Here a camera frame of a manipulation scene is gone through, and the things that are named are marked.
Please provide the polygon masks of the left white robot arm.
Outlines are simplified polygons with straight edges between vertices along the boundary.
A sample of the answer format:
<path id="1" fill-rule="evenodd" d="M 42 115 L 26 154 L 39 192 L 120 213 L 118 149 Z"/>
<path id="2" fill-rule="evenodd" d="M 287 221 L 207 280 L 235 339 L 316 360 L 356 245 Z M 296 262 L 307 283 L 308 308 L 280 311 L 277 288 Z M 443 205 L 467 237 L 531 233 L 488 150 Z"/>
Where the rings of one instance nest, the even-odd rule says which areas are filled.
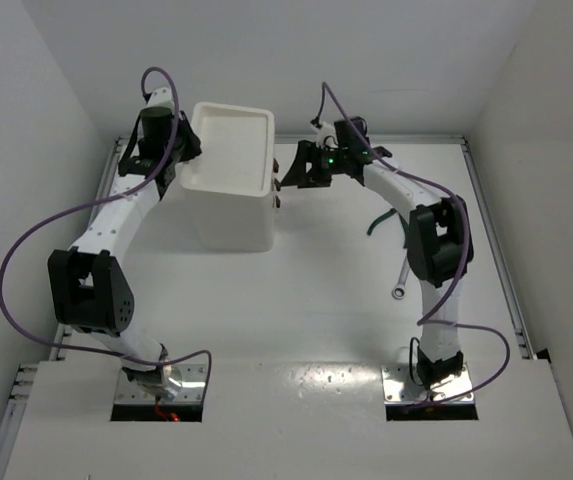
<path id="1" fill-rule="evenodd" d="M 52 252 L 47 267 L 57 321 L 116 354 L 126 378 L 141 390 L 170 401 L 181 389 L 180 372 L 168 365 L 165 346 L 137 325 L 121 263 L 144 218 L 175 180 L 177 164 L 199 156 L 201 143 L 170 87 L 145 99 L 112 180 L 112 201 L 69 249 Z"/>

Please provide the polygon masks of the green handled pliers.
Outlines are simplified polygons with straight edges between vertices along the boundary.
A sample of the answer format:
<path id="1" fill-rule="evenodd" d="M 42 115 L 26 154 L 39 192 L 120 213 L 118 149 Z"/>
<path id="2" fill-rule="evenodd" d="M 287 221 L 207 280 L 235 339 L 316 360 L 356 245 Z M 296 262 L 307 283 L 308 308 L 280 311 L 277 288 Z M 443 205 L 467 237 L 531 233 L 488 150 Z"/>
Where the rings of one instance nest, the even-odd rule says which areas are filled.
<path id="1" fill-rule="evenodd" d="M 401 226 L 402 226 L 402 230 L 404 233 L 404 244 L 403 244 L 403 248 L 407 249 L 408 248 L 408 230 L 409 230 L 409 226 L 407 221 L 403 218 L 403 216 L 401 214 L 398 213 L 398 211 L 394 208 L 391 208 L 390 210 L 388 210 L 387 212 L 385 212 L 384 214 L 378 216 L 368 227 L 366 235 L 367 236 L 371 236 L 375 230 L 376 227 L 378 227 L 380 224 L 382 224 L 384 221 L 397 216 Z"/>

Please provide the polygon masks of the white drawer cabinet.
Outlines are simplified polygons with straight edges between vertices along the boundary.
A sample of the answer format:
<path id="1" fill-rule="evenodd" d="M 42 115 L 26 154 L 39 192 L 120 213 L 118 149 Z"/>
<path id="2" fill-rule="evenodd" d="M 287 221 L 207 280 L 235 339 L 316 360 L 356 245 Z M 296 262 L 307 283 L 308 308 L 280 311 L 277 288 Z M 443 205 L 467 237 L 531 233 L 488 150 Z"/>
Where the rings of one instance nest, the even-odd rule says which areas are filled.
<path id="1" fill-rule="evenodd" d="M 201 244 L 267 252 L 275 240 L 275 118 L 266 109 L 199 102 L 191 126 L 202 153 L 179 183 Z"/>

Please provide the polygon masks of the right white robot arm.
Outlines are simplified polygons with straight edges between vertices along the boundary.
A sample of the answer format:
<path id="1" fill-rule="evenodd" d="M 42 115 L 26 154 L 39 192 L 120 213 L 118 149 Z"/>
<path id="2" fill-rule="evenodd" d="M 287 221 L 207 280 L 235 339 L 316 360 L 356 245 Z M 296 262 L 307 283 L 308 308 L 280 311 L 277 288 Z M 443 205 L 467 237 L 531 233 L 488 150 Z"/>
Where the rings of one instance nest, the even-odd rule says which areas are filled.
<path id="1" fill-rule="evenodd" d="M 390 204 L 405 227 L 407 265 L 422 294 L 422 333 L 413 376 L 430 388 L 460 374 L 459 282 L 473 257 L 465 203 L 395 169 L 389 150 L 371 146 L 362 118 L 334 123 L 315 118 L 311 124 L 316 137 L 298 142 L 282 186 L 323 188 L 334 176 L 346 175 Z"/>

